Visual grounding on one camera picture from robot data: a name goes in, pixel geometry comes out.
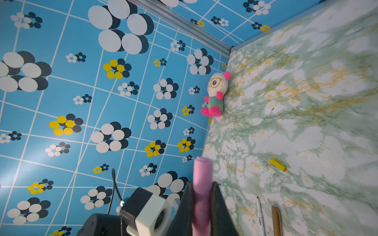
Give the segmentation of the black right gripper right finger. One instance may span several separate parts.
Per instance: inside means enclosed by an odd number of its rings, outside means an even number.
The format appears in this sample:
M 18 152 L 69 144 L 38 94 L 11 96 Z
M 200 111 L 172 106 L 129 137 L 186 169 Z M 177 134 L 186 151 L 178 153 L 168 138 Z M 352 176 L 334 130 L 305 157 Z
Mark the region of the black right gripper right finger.
M 211 189 L 211 236 L 238 236 L 217 182 Z

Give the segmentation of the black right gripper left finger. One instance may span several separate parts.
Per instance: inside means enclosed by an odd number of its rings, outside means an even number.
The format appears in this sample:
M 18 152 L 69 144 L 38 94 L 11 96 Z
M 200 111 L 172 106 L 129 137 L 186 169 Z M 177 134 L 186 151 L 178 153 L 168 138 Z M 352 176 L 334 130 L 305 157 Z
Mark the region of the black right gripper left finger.
M 194 213 L 194 188 L 193 183 L 186 185 L 184 194 L 168 231 L 167 236 L 192 236 Z

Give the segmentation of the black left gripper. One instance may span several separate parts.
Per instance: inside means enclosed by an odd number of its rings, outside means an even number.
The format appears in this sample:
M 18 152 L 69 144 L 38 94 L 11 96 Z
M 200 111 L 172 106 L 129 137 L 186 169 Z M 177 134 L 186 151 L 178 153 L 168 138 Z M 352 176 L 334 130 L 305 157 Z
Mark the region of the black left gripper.
M 120 215 L 92 214 L 78 230 L 77 236 L 129 236 Z

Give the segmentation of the pink pen cap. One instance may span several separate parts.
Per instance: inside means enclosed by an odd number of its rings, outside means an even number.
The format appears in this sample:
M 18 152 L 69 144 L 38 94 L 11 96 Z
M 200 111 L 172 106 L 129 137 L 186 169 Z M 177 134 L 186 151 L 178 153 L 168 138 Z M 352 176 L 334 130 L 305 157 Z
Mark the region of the pink pen cap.
M 193 175 L 194 213 L 192 229 L 194 236 L 210 235 L 212 182 L 212 161 L 208 158 L 197 157 Z

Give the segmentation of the yellow pen cap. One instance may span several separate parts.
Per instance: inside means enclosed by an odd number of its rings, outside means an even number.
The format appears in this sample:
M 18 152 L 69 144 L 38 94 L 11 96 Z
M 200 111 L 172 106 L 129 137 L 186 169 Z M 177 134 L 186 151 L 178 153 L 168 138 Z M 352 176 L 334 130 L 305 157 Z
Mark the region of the yellow pen cap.
M 275 167 L 277 167 L 278 169 L 280 169 L 281 171 L 283 172 L 286 172 L 287 171 L 287 167 L 282 163 L 280 162 L 279 160 L 275 159 L 275 158 L 271 158 L 269 160 L 269 162 L 274 165 Z

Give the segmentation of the white pen left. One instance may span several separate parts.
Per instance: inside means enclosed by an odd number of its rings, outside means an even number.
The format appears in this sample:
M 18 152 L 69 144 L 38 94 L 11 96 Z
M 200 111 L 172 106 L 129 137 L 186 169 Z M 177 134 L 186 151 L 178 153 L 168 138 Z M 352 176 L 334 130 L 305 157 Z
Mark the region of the white pen left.
M 258 220 L 259 220 L 259 226 L 260 226 L 260 235 L 265 236 L 265 227 L 264 227 L 263 214 L 262 214 L 261 202 L 260 202 L 259 197 L 257 197 L 257 209 L 258 209 Z

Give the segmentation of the brown pen cap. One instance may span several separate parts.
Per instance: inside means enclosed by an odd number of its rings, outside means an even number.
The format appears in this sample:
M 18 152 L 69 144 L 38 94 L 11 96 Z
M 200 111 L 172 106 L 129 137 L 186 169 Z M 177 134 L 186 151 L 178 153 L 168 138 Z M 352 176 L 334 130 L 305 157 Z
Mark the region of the brown pen cap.
M 274 236 L 283 236 L 281 214 L 278 208 L 272 206 L 272 221 Z

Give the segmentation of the pink white plush toy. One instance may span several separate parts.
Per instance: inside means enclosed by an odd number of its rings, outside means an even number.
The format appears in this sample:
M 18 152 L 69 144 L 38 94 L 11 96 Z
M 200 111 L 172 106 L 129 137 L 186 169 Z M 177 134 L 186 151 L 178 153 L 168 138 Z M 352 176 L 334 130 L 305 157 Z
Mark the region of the pink white plush toy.
M 231 78 L 230 72 L 215 73 L 210 78 L 207 92 L 208 96 L 204 97 L 208 103 L 207 107 L 201 109 L 201 113 L 207 117 L 219 117 L 223 113 L 223 98 L 228 90 L 228 80 Z

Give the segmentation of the aluminium frame post left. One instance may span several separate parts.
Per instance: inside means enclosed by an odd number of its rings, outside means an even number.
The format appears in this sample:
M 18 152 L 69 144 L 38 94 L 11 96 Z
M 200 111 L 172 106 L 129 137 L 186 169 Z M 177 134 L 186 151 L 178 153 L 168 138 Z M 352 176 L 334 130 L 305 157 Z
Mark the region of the aluminium frame post left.
M 195 37 L 197 40 L 201 41 L 206 46 L 209 46 L 213 50 L 223 54 L 226 57 L 229 57 L 231 53 L 230 46 L 226 45 L 224 42 L 220 41 L 208 32 L 202 30 L 199 26 L 195 26 L 194 23 L 185 19 L 173 10 L 167 8 L 162 3 L 157 1 L 141 0 L 132 0 L 130 2 L 137 5 L 138 7 L 143 7 L 147 11 L 151 12 L 153 15 L 163 19 L 165 22 Z

